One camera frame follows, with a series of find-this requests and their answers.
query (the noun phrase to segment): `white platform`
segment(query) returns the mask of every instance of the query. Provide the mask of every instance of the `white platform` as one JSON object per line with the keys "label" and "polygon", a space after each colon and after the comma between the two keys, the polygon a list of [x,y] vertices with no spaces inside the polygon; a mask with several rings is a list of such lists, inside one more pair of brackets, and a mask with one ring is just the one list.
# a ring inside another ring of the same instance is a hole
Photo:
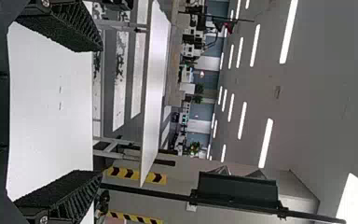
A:
{"label": "white platform", "polygon": [[[92,58],[17,23],[8,50],[7,193],[14,201],[73,170],[92,170]],[[92,210],[83,224],[93,223]]]}

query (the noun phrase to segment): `metal support leg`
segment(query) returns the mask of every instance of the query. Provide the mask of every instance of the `metal support leg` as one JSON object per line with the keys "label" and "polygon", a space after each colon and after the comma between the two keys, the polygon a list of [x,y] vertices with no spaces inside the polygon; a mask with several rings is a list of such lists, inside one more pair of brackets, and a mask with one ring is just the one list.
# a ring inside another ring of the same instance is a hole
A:
{"label": "metal support leg", "polygon": [[148,26],[145,24],[138,24],[127,21],[108,21],[108,20],[94,20],[99,29],[102,30],[119,30],[135,33],[147,33]]}

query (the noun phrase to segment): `black metal bar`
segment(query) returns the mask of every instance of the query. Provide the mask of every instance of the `black metal bar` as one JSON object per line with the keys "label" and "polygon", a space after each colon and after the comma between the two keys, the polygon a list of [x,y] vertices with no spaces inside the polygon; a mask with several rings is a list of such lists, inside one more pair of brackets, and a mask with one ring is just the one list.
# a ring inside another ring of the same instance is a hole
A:
{"label": "black metal bar", "polygon": [[247,19],[231,19],[227,17],[219,17],[214,15],[207,15],[207,14],[200,14],[200,13],[191,13],[191,12],[185,12],[185,11],[179,11],[180,14],[189,14],[189,15],[196,15],[196,16],[204,16],[204,17],[212,17],[217,19],[225,19],[227,21],[248,21],[248,22],[255,22],[255,20],[247,20]]}
{"label": "black metal bar", "polygon": [[190,201],[190,197],[186,195],[172,194],[167,192],[155,191],[151,189],[138,189],[138,188],[131,188],[131,187],[125,187],[120,185],[105,184],[105,183],[101,184],[100,189],[110,189],[110,190],[116,190],[126,193],[141,194],[150,197],[171,199],[171,200],[182,201],[182,202]]}
{"label": "black metal bar", "polygon": [[202,206],[214,206],[223,209],[234,209],[234,210],[240,210],[246,212],[264,213],[269,215],[276,215],[278,217],[296,217],[296,218],[303,218],[307,220],[319,221],[324,223],[346,224],[345,220],[335,217],[326,217],[326,216],[320,216],[320,215],[314,215],[314,214],[308,214],[308,213],[290,211],[290,210],[278,209],[278,208],[258,207],[258,206],[243,204],[243,203],[223,202],[223,201],[217,201],[212,199],[210,200],[204,198],[196,198],[186,195],[172,194],[172,193],[155,191],[150,189],[138,189],[138,188],[131,188],[131,187],[104,184],[104,183],[101,184],[101,189],[110,189],[110,190],[116,190],[121,192],[140,194],[144,196],[158,197],[162,199],[190,202],[192,204],[197,204]]}

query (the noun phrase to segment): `white panel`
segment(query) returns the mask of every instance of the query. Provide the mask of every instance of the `white panel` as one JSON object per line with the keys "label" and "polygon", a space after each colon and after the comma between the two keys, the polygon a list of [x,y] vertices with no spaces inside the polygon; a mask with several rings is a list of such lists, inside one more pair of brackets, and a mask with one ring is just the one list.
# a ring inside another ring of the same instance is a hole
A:
{"label": "white panel", "polygon": [[195,64],[196,69],[200,70],[209,70],[209,71],[219,71],[220,67],[220,58],[217,57],[206,57],[201,56]]}
{"label": "white panel", "polygon": [[92,136],[101,137],[101,122],[100,121],[92,122]]}
{"label": "white panel", "polygon": [[118,66],[120,74],[115,77],[115,97],[113,101],[113,128],[114,132],[124,124],[126,108],[126,81],[127,81],[127,64],[129,51],[129,33],[117,32],[117,56],[120,55],[123,64]]}
{"label": "white panel", "polygon": [[[16,22],[7,40],[7,194],[14,201],[75,169],[92,170],[92,55],[73,53]],[[92,222],[88,212],[82,223]]]}
{"label": "white panel", "polygon": [[149,1],[138,1],[138,15],[136,22],[139,24],[147,24],[147,14],[149,9]]}
{"label": "white panel", "polygon": [[345,219],[348,224],[358,224],[358,177],[349,174],[337,217]]}
{"label": "white panel", "polygon": [[131,118],[141,113],[146,34],[136,34],[131,99]]}
{"label": "white panel", "polygon": [[189,119],[187,131],[190,133],[211,133],[211,122],[206,120]]}
{"label": "white panel", "polygon": [[171,114],[171,111],[172,111],[172,107],[170,105],[166,105],[164,107],[164,117],[163,117],[164,120],[166,120],[168,118],[168,116]]}
{"label": "white panel", "polygon": [[171,29],[170,22],[165,17],[165,14],[159,10],[157,1],[153,2],[152,8],[141,161],[141,186],[145,182],[146,176],[158,154],[158,130],[161,120],[164,76],[166,74],[166,46],[168,45],[168,35]]}
{"label": "white panel", "polygon": [[171,127],[171,123],[169,122],[167,124],[167,126],[165,127],[164,131],[162,131],[162,134],[161,134],[161,147],[162,147],[162,144],[164,144],[165,140],[167,139],[168,133],[170,133],[170,127]]}

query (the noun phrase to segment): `green plant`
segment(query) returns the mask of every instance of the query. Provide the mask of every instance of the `green plant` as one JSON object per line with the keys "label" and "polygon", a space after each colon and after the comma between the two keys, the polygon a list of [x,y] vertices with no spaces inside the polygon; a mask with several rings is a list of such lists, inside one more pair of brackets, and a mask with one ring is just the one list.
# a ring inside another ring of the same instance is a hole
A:
{"label": "green plant", "polygon": [[202,83],[197,83],[195,93],[196,94],[203,94],[203,92],[204,92],[204,85]]}
{"label": "green plant", "polygon": [[202,103],[202,99],[203,99],[203,97],[200,96],[200,95],[193,96],[193,102],[198,104],[198,105]]}
{"label": "green plant", "polygon": [[200,142],[192,142],[190,144],[190,153],[193,155],[196,155],[197,153],[199,153],[201,149],[201,143]]}

